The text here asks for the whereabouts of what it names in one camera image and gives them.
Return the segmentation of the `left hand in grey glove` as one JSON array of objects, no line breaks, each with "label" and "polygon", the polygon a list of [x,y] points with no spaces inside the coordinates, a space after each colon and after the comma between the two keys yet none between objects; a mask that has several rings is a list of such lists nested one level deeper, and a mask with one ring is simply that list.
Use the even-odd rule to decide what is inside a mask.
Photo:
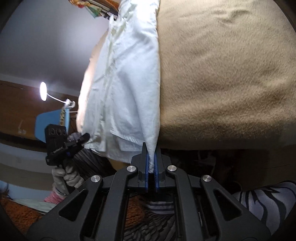
[{"label": "left hand in grey glove", "polygon": [[78,188],[84,182],[74,164],[74,157],[83,148],[81,144],[74,151],[63,154],[62,157],[65,157],[65,160],[52,169],[53,192],[59,197],[65,198],[71,193],[72,189]]}]

